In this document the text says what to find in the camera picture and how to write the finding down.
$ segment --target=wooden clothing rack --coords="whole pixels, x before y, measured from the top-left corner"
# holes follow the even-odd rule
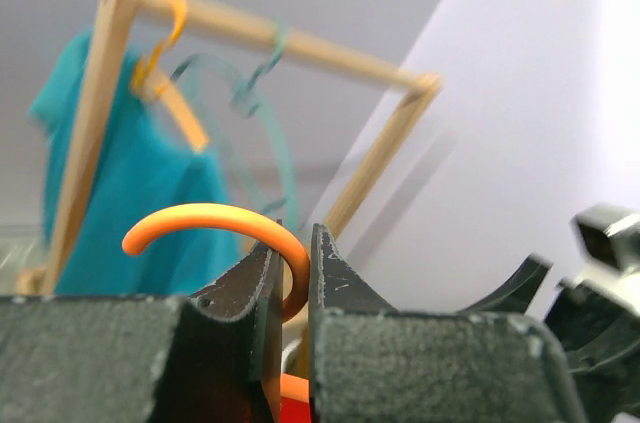
[[[278,31],[274,22],[213,0],[187,2],[186,29],[244,46],[273,49]],[[82,225],[129,32],[138,15],[168,23],[174,10],[165,0],[98,2],[41,293],[53,293]],[[327,215],[325,224],[337,238],[433,100],[439,78],[414,74],[297,30],[288,32],[283,57],[408,90]]]

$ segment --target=blue cloth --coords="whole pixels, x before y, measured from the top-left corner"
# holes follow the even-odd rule
[[[30,116],[48,135],[44,236],[53,232],[73,120],[91,32],[64,50]],[[159,238],[140,256],[122,251],[122,238],[150,213],[182,203],[228,203],[211,152],[194,154],[172,144],[144,104],[129,92],[138,59],[127,52],[106,129],[91,198],[73,253],[58,281],[58,295],[188,294],[213,281],[238,259],[235,236],[194,229]]]

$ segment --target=yellow hanger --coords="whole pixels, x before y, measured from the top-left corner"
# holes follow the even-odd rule
[[[168,38],[155,46],[151,57],[141,57],[138,60],[131,78],[131,88],[146,101],[159,100],[164,104],[191,148],[200,152],[209,144],[207,133],[180,90],[164,72],[158,69],[160,56],[175,45],[187,21],[187,0],[166,1],[171,5],[174,14],[173,31]]]

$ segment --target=red object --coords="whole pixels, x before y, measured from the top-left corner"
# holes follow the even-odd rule
[[[280,423],[311,423],[309,403],[282,397],[280,399]]]

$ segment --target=yellow hanger hook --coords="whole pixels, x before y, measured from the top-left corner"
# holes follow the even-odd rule
[[[153,52],[151,53],[151,57],[147,60],[146,58],[140,58],[140,61],[136,65],[136,68],[133,72],[133,78],[131,81],[132,87],[138,91],[142,89],[143,83],[146,78],[151,74],[151,72],[158,66],[158,60],[162,53],[167,50],[170,50],[175,44],[176,41],[182,35],[182,31],[184,30],[184,26],[187,22],[187,0],[165,0],[171,6],[171,10],[173,12],[173,31],[169,35],[168,38],[160,41]],[[158,88],[155,91],[154,96],[159,96],[162,93],[164,88]]]

